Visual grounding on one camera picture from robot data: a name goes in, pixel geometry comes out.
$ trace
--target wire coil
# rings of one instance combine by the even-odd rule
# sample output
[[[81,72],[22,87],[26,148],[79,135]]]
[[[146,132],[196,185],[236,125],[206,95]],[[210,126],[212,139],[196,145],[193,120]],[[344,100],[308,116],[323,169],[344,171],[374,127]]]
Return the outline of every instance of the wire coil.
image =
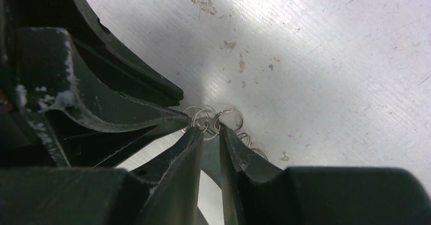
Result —
[[[215,110],[210,109],[209,107],[203,108],[199,106],[187,107],[182,112],[187,114],[187,111],[191,109],[198,109],[198,111],[194,115],[188,114],[192,118],[192,122],[190,126],[197,126],[202,132],[208,133],[208,135],[210,135],[210,137],[204,138],[203,139],[204,141],[212,140],[220,134],[220,122],[221,122],[220,118],[223,115],[230,114],[230,113],[237,114],[241,118],[239,124],[236,125],[237,128],[234,129],[234,132],[238,135],[238,138],[242,140],[244,145],[248,147],[250,150],[254,151],[258,155],[263,157],[265,160],[268,160],[268,157],[265,155],[265,153],[262,150],[256,147],[252,147],[253,145],[252,138],[248,133],[245,133],[245,132],[240,133],[242,127],[244,126],[244,117],[240,112],[232,109],[216,112]]]

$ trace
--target white paint residue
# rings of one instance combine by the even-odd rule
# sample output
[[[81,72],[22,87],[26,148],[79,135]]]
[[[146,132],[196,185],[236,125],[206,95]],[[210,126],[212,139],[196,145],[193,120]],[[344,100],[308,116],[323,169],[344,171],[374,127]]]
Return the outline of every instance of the white paint residue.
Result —
[[[52,139],[46,133],[36,133],[36,134],[39,136],[39,138],[41,138],[43,144],[52,142]]]
[[[65,35],[69,35],[69,32],[67,32],[67,30],[65,28],[57,28],[57,32],[58,33],[63,33]]]
[[[42,87],[36,87],[35,90],[36,91],[46,91],[47,89],[45,86],[42,86]]]
[[[19,104],[24,107],[27,104],[27,90],[22,84],[18,84],[15,90],[18,95]]]
[[[66,90],[57,94],[56,97],[45,95],[44,98],[40,98],[38,101],[41,112],[48,110],[64,110],[65,107],[71,107],[75,105],[75,98],[73,92]]]
[[[66,71],[69,72],[67,80],[69,80],[69,82],[72,84],[72,86],[74,86],[75,83],[76,83],[76,80],[75,80],[75,75],[73,73],[72,45],[70,44],[69,41],[66,41],[65,42],[65,46],[69,49],[69,54],[68,54],[68,57],[66,58],[66,61],[65,61],[66,66],[68,66],[68,68],[66,69]]]
[[[157,189],[157,186],[149,189],[149,196],[150,197],[154,194],[154,192],[156,191],[156,189]]]
[[[48,108],[48,105],[44,102],[38,102],[38,105],[41,109],[47,109]]]
[[[73,92],[70,90],[58,93],[57,100],[63,107],[71,107],[75,105],[75,97],[73,96]]]
[[[30,127],[32,127],[36,131],[46,131],[45,126],[41,122],[35,123],[34,121],[28,121],[28,125],[30,125]]]

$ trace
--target scratched white surface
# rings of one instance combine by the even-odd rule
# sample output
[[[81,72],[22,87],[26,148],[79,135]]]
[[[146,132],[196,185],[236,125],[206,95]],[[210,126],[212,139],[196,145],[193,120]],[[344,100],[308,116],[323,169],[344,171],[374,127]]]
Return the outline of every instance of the scratched white surface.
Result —
[[[241,111],[276,166],[402,167],[431,193],[431,0],[88,2],[182,107]]]

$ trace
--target metal ring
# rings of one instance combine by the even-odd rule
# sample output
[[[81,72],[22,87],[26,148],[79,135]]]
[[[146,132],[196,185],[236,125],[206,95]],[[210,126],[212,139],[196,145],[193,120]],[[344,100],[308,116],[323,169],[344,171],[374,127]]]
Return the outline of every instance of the metal ring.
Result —
[[[197,116],[199,115],[199,113],[201,113],[201,112],[210,112],[210,113],[212,113],[212,114],[214,114],[214,115],[217,115],[213,110],[210,110],[210,109],[202,109],[202,110],[200,110],[199,112],[197,112],[194,116],[193,116],[193,118],[192,118],[192,126],[194,126],[194,125],[196,125],[196,120],[197,120]],[[212,140],[212,139],[214,139],[215,137],[217,137],[219,134],[216,134],[216,135],[213,135],[213,136],[211,136],[211,137],[209,137],[209,138],[204,138],[203,140],[204,141],[208,141],[208,140]]]
[[[252,138],[247,133],[240,133],[238,134],[238,138],[240,140],[247,138],[247,141],[244,143],[246,147],[250,147],[252,145]]]
[[[268,160],[268,157],[266,157],[265,153],[263,153],[263,151],[261,151],[260,149],[258,149],[258,148],[250,148],[250,150],[254,151],[258,155],[260,155],[261,157],[263,157],[265,160]]]
[[[212,119],[212,118],[210,118],[210,117],[200,117],[200,118],[196,119],[196,121],[195,121],[195,122],[192,122],[192,127],[194,127],[194,126],[196,126],[196,125],[197,125],[197,121],[199,121],[199,120],[203,120],[203,119],[208,119],[208,120],[210,120],[210,119]],[[204,130],[201,130],[201,131],[204,133],[205,131],[207,131],[207,130],[208,130],[208,128],[209,128],[209,122],[208,122],[208,121],[205,121],[205,129],[204,129]]]
[[[186,111],[188,110],[188,109],[192,109],[192,108],[198,108],[198,109],[200,109],[200,110],[203,110],[203,108],[202,107],[198,107],[198,106],[190,106],[190,107],[187,107],[187,108],[185,108],[184,110],[182,110],[181,112],[182,113],[186,113]],[[206,117],[207,118],[209,118],[209,115],[208,115],[208,113],[207,112],[205,112],[205,115],[206,115]],[[181,129],[181,131],[185,134],[186,133],[186,129],[187,129],[187,127],[185,127],[185,128],[182,128]]]
[[[235,133],[237,133],[238,131],[240,131],[241,128],[242,128],[242,126],[244,125],[244,117],[238,111],[235,111],[235,110],[224,110],[224,111],[218,112],[217,115],[215,115],[215,117],[214,117],[214,130],[216,131],[217,135],[220,134],[220,124],[219,124],[219,127],[217,127],[216,123],[217,123],[217,121],[220,122],[219,118],[223,114],[227,114],[227,113],[236,113],[236,114],[238,114],[241,117],[241,124],[238,126],[237,129],[234,130]]]
[[[210,106],[210,105],[203,105],[202,106],[203,108],[205,108],[205,109],[209,109],[209,110],[212,110],[213,112],[217,112],[217,110],[216,109],[214,109],[212,106]],[[214,136],[214,135],[218,135],[217,133],[216,133],[216,131],[214,131],[214,129],[212,128],[212,127],[214,127],[214,125],[210,125],[210,127],[208,128],[208,130],[206,131],[208,134],[210,134],[211,136]]]

